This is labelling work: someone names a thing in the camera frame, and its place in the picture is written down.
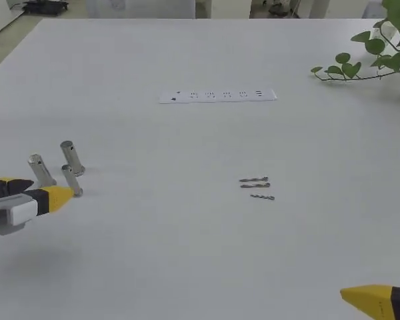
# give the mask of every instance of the silver metal cylinder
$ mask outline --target silver metal cylinder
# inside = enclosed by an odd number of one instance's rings
[[[65,179],[67,180],[68,186],[72,188],[74,192],[74,197],[81,197],[83,195],[83,189],[80,188],[79,182],[77,181],[77,178],[75,177],[74,171],[71,166],[63,165],[61,170],[65,176]]]
[[[56,180],[52,178],[49,170],[47,170],[46,165],[40,155],[38,154],[30,155],[28,158],[28,164],[33,170],[41,187],[50,187],[51,185],[56,185]]]
[[[73,168],[73,173],[76,177],[81,176],[85,172],[84,166],[81,165],[79,156],[75,152],[75,147],[72,141],[64,141],[61,143],[62,152],[70,165]]]

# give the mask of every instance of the metal part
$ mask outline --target metal part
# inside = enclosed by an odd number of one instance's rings
[[[256,181],[268,181],[268,177],[264,177],[264,178],[247,178],[247,179],[242,179],[239,180],[240,182],[256,182]]]
[[[28,158],[28,164],[33,170],[37,180],[40,182],[40,187],[50,187],[52,185],[56,185],[56,180],[52,178],[40,155],[30,155]]]
[[[84,166],[81,165],[79,156],[75,151],[75,147],[72,141],[64,141],[61,143],[62,152],[67,160],[67,163],[73,168],[73,174],[76,177],[81,176],[85,172]]]
[[[260,183],[257,185],[241,185],[241,188],[270,188],[270,184],[269,183]]]
[[[253,198],[260,198],[260,199],[267,199],[267,200],[274,200],[275,198],[272,195],[251,195]]]
[[[74,198],[81,197],[83,195],[83,189],[80,188],[79,182],[77,181],[77,178],[75,177],[73,169],[71,168],[71,166],[70,165],[63,165],[61,170],[62,170],[62,173],[65,176],[65,179],[67,180],[68,186],[74,192]]]

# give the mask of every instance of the small metal rod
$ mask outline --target small metal rod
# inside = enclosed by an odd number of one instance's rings
[[[248,178],[248,179],[242,179],[239,180],[240,182],[256,182],[256,181],[268,181],[268,177],[264,177],[264,178]]]
[[[52,178],[40,155],[30,155],[28,158],[28,164],[33,170],[37,180],[39,181],[40,187],[50,187],[52,185],[56,185],[56,180]]]
[[[267,199],[267,200],[275,200],[272,195],[251,195],[253,198]]]
[[[67,163],[73,168],[74,175],[79,177],[84,174],[85,168],[81,165],[79,156],[75,151],[74,143],[72,141],[64,141],[61,143],[61,149],[64,152]]]
[[[240,188],[270,188],[269,183],[262,183],[257,185],[241,185]]]
[[[83,195],[83,189],[80,188],[79,182],[77,181],[77,178],[75,177],[71,166],[63,165],[61,170],[65,176],[65,179],[67,180],[68,186],[74,192],[74,197],[75,198],[81,197]]]

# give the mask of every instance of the power strip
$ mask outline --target power strip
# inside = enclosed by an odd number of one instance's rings
[[[272,89],[170,91],[160,96],[160,104],[214,103],[277,100]]]

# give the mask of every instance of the table surface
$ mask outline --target table surface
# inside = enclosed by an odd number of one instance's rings
[[[84,196],[0,236],[0,320],[366,319],[339,290],[400,285],[400,102],[309,70],[373,23],[42,21],[0,65],[0,176],[38,152],[64,185],[71,139]]]

